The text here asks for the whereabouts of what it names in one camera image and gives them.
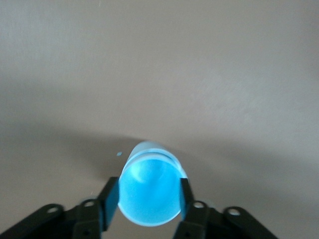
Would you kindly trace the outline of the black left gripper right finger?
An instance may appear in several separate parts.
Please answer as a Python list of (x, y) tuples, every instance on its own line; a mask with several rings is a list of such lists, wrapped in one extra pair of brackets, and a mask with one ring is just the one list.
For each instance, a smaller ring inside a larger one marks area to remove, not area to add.
[(231, 206), (217, 211), (196, 200), (189, 180), (180, 180), (182, 220), (173, 239), (277, 239), (254, 216), (241, 207)]

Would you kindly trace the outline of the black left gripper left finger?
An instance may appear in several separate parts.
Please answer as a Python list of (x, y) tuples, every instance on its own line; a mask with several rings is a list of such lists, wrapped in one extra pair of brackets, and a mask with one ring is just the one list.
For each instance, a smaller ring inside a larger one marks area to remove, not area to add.
[(47, 204), (0, 234), (0, 239), (102, 239), (119, 201), (119, 178), (111, 177), (100, 194), (70, 210)]

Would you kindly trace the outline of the light blue plastic cup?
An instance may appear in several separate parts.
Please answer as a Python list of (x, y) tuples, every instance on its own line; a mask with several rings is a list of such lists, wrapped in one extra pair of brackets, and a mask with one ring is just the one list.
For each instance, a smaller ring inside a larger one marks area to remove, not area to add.
[(120, 175), (118, 207), (137, 225), (166, 224), (181, 212), (180, 180), (186, 177), (178, 158), (165, 147), (152, 141), (140, 142)]

